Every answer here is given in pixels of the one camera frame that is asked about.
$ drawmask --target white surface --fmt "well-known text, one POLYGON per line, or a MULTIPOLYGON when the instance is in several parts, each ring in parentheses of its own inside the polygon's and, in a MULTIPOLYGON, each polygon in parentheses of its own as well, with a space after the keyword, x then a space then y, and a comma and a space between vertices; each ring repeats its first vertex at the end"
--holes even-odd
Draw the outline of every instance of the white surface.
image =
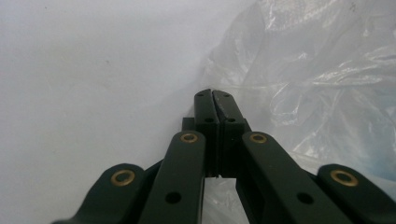
POLYGON ((251 3, 2 1, 0 223, 71 217, 105 169, 160 160, 251 3))

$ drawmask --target white backdrop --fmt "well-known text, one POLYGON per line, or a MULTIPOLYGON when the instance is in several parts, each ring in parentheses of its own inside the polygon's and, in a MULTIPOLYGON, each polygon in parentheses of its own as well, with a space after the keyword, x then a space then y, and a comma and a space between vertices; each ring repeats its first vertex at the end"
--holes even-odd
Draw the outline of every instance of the white backdrop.
POLYGON ((107 168, 161 160, 252 1, 1 1, 0 223, 71 217, 107 168))
MULTIPOLYGON (((351 166, 396 199, 395 10, 0 2, 0 223, 69 218, 105 169, 161 160, 207 87, 232 93, 306 170, 351 166)), ((206 180, 203 223, 248 223, 233 184, 206 180)))

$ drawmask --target plastic bag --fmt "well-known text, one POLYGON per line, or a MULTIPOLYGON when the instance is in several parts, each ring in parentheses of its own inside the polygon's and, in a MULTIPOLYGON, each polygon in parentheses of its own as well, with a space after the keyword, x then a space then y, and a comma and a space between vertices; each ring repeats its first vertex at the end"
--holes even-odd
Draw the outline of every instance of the plastic bag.
MULTIPOLYGON (((396 200, 396 2, 259 1, 207 61, 252 130, 305 170, 339 163, 396 200)), ((207 179, 203 223, 248 223, 234 180, 207 179)))

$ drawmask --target hole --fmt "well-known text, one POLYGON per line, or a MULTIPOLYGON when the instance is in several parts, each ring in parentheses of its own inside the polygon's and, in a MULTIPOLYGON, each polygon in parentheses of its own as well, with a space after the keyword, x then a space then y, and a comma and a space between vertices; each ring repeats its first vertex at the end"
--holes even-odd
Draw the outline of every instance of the hole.
POLYGON ((126 181, 131 175, 127 173, 122 173, 116 176, 116 180, 119 182, 126 181))
POLYGON ((181 195, 178 192, 170 192, 166 194, 165 200, 167 203, 178 203, 181 200, 181 195))
POLYGON ((262 140, 264 140, 264 136, 261 136, 261 135, 254 135, 254 136, 253 136, 253 139, 256 140, 256 141, 262 141, 262 140))
POLYGON ((190 140, 192 140, 192 139, 194 139, 194 136, 192 136, 192 135, 186 135, 186 136, 184 136, 184 140, 190 141, 190 140))
POLYGON ((180 140, 185 143, 193 143, 198 140, 198 136, 193 133, 185 133, 181 135, 180 140))
POLYGON ((337 177, 345 182, 351 182, 352 178, 350 178, 350 176, 346 175, 346 174, 338 174, 337 177))
POLYGON ((306 203, 306 204, 311 204, 314 202, 314 199, 311 197, 311 195, 307 193, 298 193, 297 198, 300 202, 306 203))

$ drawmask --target rivet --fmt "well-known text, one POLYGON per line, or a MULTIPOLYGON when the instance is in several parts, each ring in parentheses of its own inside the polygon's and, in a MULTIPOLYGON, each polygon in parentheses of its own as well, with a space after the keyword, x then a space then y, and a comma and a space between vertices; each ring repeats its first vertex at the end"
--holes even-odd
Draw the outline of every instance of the rivet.
POLYGON ((267 141, 267 137, 265 135, 260 134, 260 133, 253 133, 249 137, 250 141, 255 142, 255 143, 265 143, 267 141))
POLYGON ((358 179, 354 175, 343 170, 333 170, 330 172, 330 176, 334 181, 348 187, 356 187, 359 184, 358 179), (347 176, 348 180, 342 179, 340 175, 347 176))
POLYGON ((132 183, 132 181, 134 181, 134 172, 130 170, 120 170, 114 173, 113 176, 111 176, 111 183, 117 187, 129 185, 132 183), (119 181, 117 177, 120 175, 128 175, 128 177, 119 181))
POLYGON ((180 140, 185 143, 194 143, 198 140, 198 136, 194 133, 185 133, 181 135, 180 140))

